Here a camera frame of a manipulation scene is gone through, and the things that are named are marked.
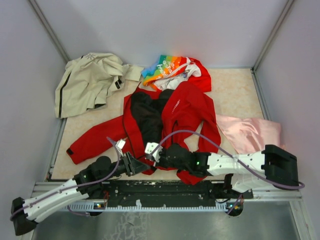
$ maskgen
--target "beige floor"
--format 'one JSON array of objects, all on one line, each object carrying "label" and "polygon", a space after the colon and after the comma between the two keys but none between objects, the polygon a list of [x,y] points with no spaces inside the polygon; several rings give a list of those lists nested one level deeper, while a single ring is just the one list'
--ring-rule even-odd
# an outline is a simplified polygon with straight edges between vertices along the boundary
[{"label": "beige floor", "polygon": [[[207,95],[213,99],[216,114],[238,118],[263,118],[250,69],[209,69],[209,73],[212,78],[212,91]],[[66,154],[66,150],[91,127],[122,115],[124,97],[133,93],[137,85],[137,82],[127,81],[123,90],[108,98],[109,104],[106,108],[67,119],[52,179],[70,179],[99,157],[88,159],[76,165]],[[185,140],[191,151],[197,150],[198,138],[198,136],[192,135]],[[222,134],[221,147],[235,153],[233,147]],[[116,161],[117,155],[112,148],[102,155],[109,156],[112,161]],[[138,174],[130,178],[123,175],[121,179],[177,180],[178,178],[175,171],[157,170],[153,175]]]}]

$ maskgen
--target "pink garment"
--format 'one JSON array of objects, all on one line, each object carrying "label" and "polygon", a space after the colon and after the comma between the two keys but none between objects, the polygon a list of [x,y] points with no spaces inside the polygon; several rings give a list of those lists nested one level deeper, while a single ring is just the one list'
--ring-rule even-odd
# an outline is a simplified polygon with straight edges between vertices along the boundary
[{"label": "pink garment", "polygon": [[280,147],[280,123],[261,118],[241,119],[223,115],[216,115],[216,123],[239,154],[264,150],[267,144]]}]

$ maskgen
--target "cable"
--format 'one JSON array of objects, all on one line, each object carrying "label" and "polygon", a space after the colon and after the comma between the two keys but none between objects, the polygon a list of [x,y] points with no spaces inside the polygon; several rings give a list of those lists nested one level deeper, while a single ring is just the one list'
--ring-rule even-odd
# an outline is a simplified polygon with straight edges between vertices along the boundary
[{"label": "cable", "polygon": [[107,202],[109,201],[109,192],[108,191],[103,191],[104,197],[103,197],[103,202],[104,202],[104,207],[107,206]]},{"label": "cable", "polygon": [[68,211],[69,211],[70,213],[72,213],[73,215],[78,215],[78,216],[82,216],[82,217],[89,217],[89,216],[90,216],[90,213],[88,213],[88,212],[82,213],[82,212],[72,211],[69,205],[66,206],[66,208],[67,208]]},{"label": "cable", "polygon": [[[191,130],[177,130],[174,131],[172,133],[170,133],[169,135],[167,135],[164,139],[162,139],[158,146],[155,147],[155,149],[150,153],[150,155],[153,155],[155,153],[155,151],[168,139],[170,138],[172,135],[175,134],[179,134],[179,133],[190,133],[190,134],[195,134],[198,135],[199,137],[207,140],[209,143],[211,143],[213,146],[215,146],[216,148],[220,149],[223,153],[225,153],[227,156],[229,156],[230,158],[234,158],[234,156],[227,152],[226,150],[224,150],[222,147],[220,147],[218,144],[216,144],[215,142],[213,142],[211,139],[207,138],[206,136],[202,135],[201,133],[198,133],[196,131],[191,131]],[[298,181],[299,186],[290,186],[290,185],[285,185],[285,184],[281,184],[281,183],[277,183],[275,181],[271,181],[266,179],[265,177],[257,174],[255,171],[251,170],[246,164],[244,164],[239,158],[237,158],[236,160],[239,164],[241,164],[245,169],[247,169],[250,173],[252,173],[254,176],[256,176],[257,178],[261,179],[262,181],[265,181],[271,185],[277,186],[279,188],[282,189],[287,189],[287,190],[299,190],[299,189],[303,189],[305,187],[305,184],[301,181]]]},{"label": "cable", "polygon": [[244,202],[245,202],[245,197],[244,197],[244,195],[242,195],[240,204],[243,205]]},{"label": "cable", "polygon": [[239,202],[239,200],[242,198],[242,194],[240,194],[238,196],[238,198],[236,199],[235,203],[233,204],[233,206],[229,209],[229,211],[226,213],[229,215],[229,213],[231,213],[231,211],[236,207],[237,203]]},{"label": "cable", "polygon": [[80,188],[80,187],[84,187],[84,186],[88,186],[88,185],[92,185],[92,184],[98,184],[98,183],[101,183],[105,180],[107,180],[108,178],[110,178],[114,173],[115,171],[117,170],[118,166],[119,166],[119,162],[120,162],[120,153],[116,147],[116,142],[113,141],[110,137],[107,137],[108,141],[112,144],[112,146],[115,148],[115,151],[116,151],[116,155],[117,155],[117,162],[114,166],[114,169],[107,175],[105,176],[104,178],[102,179],[99,179],[99,180],[96,180],[96,181],[90,181],[90,182],[86,182],[86,183],[81,183],[79,185],[74,185],[74,186],[69,186],[69,187],[65,187],[65,188],[62,188],[58,191],[55,191],[55,192],[52,192],[51,194],[47,195],[47,196],[44,196],[34,202],[31,202],[29,205],[26,205],[26,206],[23,206],[21,208],[19,208],[18,210],[16,210],[14,213],[12,213],[12,215],[10,216],[10,221],[12,221],[12,219],[15,217],[15,215],[17,215],[18,213],[20,213],[21,211],[25,210],[25,209],[28,209],[28,208],[31,208],[33,205],[35,204],[38,204],[40,202],[42,202],[43,200],[46,200],[56,194],[60,194],[66,190],[70,190],[70,189],[75,189],[75,188]]},{"label": "cable", "polygon": [[228,198],[228,199],[226,199],[226,200],[224,200],[224,201],[217,201],[217,200],[215,200],[215,202],[218,203],[218,204],[225,204],[225,203],[228,202],[228,201],[230,201],[230,198]]},{"label": "cable", "polygon": [[116,181],[116,180],[119,180],[121,178],[122,178],[122,175],[120,175],[119,177],[116,177],[116,178],[108,179],[108,182]]}]

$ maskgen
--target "robotic arm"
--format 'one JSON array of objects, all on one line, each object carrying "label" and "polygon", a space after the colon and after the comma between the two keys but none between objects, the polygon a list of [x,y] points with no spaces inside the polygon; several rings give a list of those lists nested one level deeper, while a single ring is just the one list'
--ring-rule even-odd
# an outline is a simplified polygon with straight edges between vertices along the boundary
[{"label": "robotic arm", "polygon": [[270,184],[283,190],[299,186],[297,158],[275,146],[266,145],[263,151],[247,154],[221,155],[208,152],[189,152],[178,144],[168,149],[148,143],[145,153],[155,167],[176,168],[196,177],[226,174],[225,190],[244,193]]},{"label": "robotic arm", "polygon": [[[123,146],[123,141],[119,141],[117,146],[119,145]],[[190,152],[178,144],[173,144],[168,149],[157,146],[158,143],[148,143],[145,149],[155,167],[176,168],[197,177],[226,174],[226,192],[232,191],[240,195],[249,189],[269,185],[251,174],[246,167],[275,183],[277,188],[286,185],[297,189],[299,186],[297,158],[274,145],[266,145],[264,151],[232,157],[209,152]],[[71,203],[88,198],[98,199],[103,191],[101,180],[112,172],[110,177],[121,174],[132,176],[150,169],[149,165],[135,159],[129,152],[122,154],[121,147],[118,150],[121,153],[119,162],[111,163],[109,157],[101,156],[56,189],[30,199],[14,199],[10,220],[13,221],[15,234],[19,236],[32,231],[49,215]],[[241,159],[246,167],[235,159]]]}]

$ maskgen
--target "gray wall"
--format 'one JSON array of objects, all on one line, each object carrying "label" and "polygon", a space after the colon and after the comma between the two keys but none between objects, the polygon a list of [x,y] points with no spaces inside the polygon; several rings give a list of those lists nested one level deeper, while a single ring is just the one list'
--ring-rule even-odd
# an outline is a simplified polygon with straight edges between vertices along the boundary
[{"label": "gray wall", "polygon": [[286,0],[37,0],[71,59],[113,52],[149,66],[160,54],[252,67]]},{"label": "gray wall", "polygon": [[320,1],[296,1],[258,69],[271,118],[298,156],[302,190],[320,238]]},{"label": "gray wall", "polygon": [[48,165],[65,64],[26,0],[1,1],[0,22],[0,238],[11,240],[11,201],[29,198]]}]

